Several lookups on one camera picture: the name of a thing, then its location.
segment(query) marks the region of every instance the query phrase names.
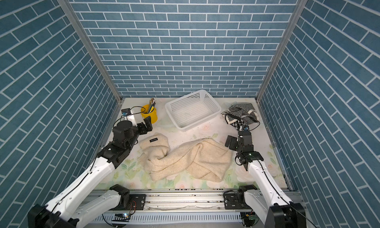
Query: pen holder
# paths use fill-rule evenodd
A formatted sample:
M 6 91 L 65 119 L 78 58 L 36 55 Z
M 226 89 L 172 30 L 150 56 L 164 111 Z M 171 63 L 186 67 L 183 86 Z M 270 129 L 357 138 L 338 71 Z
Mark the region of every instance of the pen holder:
M 142 109 L 141 109 L 141 115 L 143 118 L 147 118 L 150 116 L 150 120 L 153 123 L 155 123 L 157 121 L 157 110 L 155 107 L 152 107 L 153 108 L 153 111 L 148 113 L 148 108 L 149 108 L 149 104 L 146 104 Z

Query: zigzag patterned cloth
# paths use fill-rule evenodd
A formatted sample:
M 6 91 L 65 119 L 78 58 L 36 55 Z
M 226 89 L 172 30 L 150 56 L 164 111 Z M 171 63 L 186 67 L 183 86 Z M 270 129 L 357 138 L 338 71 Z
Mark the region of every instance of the zigzag patterned cloth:
M 234 126 L 238 131 L 249 129 L 250 124 L 259 122 L 258 114 L 252 103 L 231 105 L 222 112 L 227 124 Z

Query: table surface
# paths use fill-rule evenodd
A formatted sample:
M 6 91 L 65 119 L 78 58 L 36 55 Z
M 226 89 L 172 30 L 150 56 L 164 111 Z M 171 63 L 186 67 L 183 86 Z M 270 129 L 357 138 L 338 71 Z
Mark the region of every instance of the table surface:
M 196 126 L 185 132 L 178 130 L 172 121 L 170 120 L 166 110 L 165 103 L 172 101 L 173 98 L 157 98 L 156 108 L 158 121 L 153 124 L 153 131 L 148 132 L 146 135 L 140 135 L 138 140 L 142 141 L 146 137 L 153 135 L 154 133 L 161 133 L 168 137 L 169 146 L 171 150 L 176 149 L 184 142 L 198 140 L 202 138 L 212 138 L 215 141 L 224 145 L 228 135 L 237 137 L 237 130 L 227 125 L 221 114 L 218 114 L 213 119 L 206 121 L 199 126 Z M 257 104 L 254 98 L 215 98 L 225 111 L 230 104 L 240 102 L 250 102 L 253 104 L 257 113 L 259 114 L 260 126 L 251 131 L 252 142 L 254 144 L 254 150 L 260 152 L 264 158 L 264 162 L 267 164 L 270 174 L 274 177 L 275 181 L 281 188 L 287 188 L 284 177 L 282 175 L 278 160 L 273 151 L 271 141 L 265 129 L 262 117 L 258 111 Z M 144 106 L 148 104 L 149 98 L 126 98 L 122 108 L 131 108 L 133 106 Z M 136 107 L 132 110 L 133 113 L 139 112 L 140 108 Z M 135 115 L 137 123 L 142 121 L 140 114 Z M 111 141 L 113 133 L 111 132 L 108 140 Z M 215 183 L 206 180 L 200 180 L 193 178 L 189 173 L 181 171 L 177 174 L 168 176 L 159 181 L 153 182 L 149 176 L 149 173 L 143 169 L 143 166 L 139 163 L 138 158 L 141 156 L 142 151 L 139 144 L 135 145 L 130 155 L 123 161 L 123 163 L 115 169 L 111 174 L 105 177 L 101 183 L 97 185 L 95 189 L 109 189 L 115 184 L 120 184 L 128 189 L 174 189 L 174 188 L 237 188 L 240 185 L 255 184 L 252 176 L 245 171 L 243 166 L 238 166 L 233 160 L 236 153 L 233 152 L 231 157 L 231 165 L 227 170 L 224 180 L 220 183 Z

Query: blue brick wall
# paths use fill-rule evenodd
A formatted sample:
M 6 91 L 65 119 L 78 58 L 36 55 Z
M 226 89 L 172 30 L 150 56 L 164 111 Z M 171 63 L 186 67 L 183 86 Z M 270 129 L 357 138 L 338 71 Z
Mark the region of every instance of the blue brick wall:
M 24 228 L 89 164 L 116 101 L 56 0 L 0 0 L 0 82 L 0 227 Z
M 254 97 L 297 0 L 69 0 L 124 97 Z
M 320 227 L 380 227 L 380 0 L 308 0 L 262 106 Z

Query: cream knit blanket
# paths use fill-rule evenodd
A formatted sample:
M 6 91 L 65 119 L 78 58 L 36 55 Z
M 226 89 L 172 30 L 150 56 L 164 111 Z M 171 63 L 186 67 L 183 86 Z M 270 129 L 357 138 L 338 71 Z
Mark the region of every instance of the cream knit blanket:
M 186 169 L 194 178 L 221 182 L 231 164 L 231 150 L 210 138 L 183 143 L 170 153 L 168 138 L 159 133 L 139 144 L 144 152 L 139 161 L 153 181 Z

